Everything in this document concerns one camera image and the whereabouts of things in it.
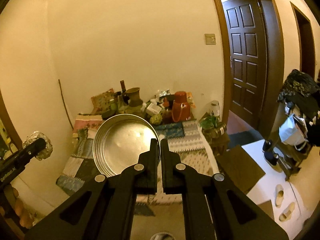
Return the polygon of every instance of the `wooden door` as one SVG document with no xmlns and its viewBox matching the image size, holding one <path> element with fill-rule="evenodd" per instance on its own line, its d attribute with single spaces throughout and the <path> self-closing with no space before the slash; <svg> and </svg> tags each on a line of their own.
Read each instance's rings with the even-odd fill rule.
<svg viewBox="0 0 320 240">
<path fill-rule="evenodd" d="M 258 0 L 223 3 L 227 20 L 232 71 L 230 109 L 257 129 L 267 74 L 266 37 Z"/>
</svg>

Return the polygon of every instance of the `black shoe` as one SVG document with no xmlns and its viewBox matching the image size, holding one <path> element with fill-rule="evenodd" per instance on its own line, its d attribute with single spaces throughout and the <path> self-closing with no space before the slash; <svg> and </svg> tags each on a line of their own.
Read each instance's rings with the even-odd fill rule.
<svg viewBox="0 0 320 240">
<path fill-rule="evenodd" d="M 277 160 L 279 159 L 279 155 L 272 152 L 264 152 L 263 153 L 265 160 L 271 165 L 276 166 Z"/>
<path fill-rule="evenodd" d="M 262 146 L 262 152 L 268 152 L 272 148 L 272 140 L 264 141 Z"/>
</svg>

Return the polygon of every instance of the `wall switch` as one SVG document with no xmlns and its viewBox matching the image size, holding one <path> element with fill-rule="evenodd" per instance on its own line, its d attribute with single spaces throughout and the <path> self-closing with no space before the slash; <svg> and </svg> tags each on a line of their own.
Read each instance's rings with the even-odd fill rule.
<svg viewBox="0 0 320 240">
<path fill-rule="evenodd" d="M 205 44 L 206 45 L 216 45 L 216 35 L 215 34 L 205 34 Z"/>
</svg>

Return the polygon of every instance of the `slipper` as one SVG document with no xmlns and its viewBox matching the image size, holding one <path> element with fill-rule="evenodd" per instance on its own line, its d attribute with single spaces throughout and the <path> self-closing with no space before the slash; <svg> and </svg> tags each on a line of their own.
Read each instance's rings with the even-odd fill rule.
<svg viewBox="0 0 320 240">
<path fill-rule="evenodd" d="M 278 184 L 276 186 L 276 207 L 280 207 L 284 198 L 283 187 Z"/>
<path fill-rule="evenodd" d="M 295 203 L 291 202 L 290 205 L 281 213 L 279 216 L 279 220 L 281 222 L 285 222 L 291 218 L 291 214 L 293 213 L 295 208 Z"/>
</svg>

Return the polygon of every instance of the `thermos handle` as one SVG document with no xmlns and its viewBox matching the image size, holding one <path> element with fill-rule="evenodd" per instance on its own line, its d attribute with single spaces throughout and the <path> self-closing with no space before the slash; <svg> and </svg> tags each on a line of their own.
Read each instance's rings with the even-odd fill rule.
<svg viewBox="0 0 320 240">
<path fill-rule="evenodd" d="M 172 114 L 172 120 L 173 120 L 174 122 L 179 122 L 179 121 L 180 121 L 180 118 L 181 118 L 181 115 L 182 115 L 182 109 L 185 108 L 185 107 L 186 107 L 186 104 L 185 104 L 185 103 L 182 103 L 182 104 L 181 104 L 181 107 L 180 107 L 180 113 L 179 113 L 179 118 L 178 118 L 178 120 L 176 120 L 176 119 L 174 118 L 174 116 L 173 116 L 173 111 L 171 112 L 171 114 Z"/>
</svg>

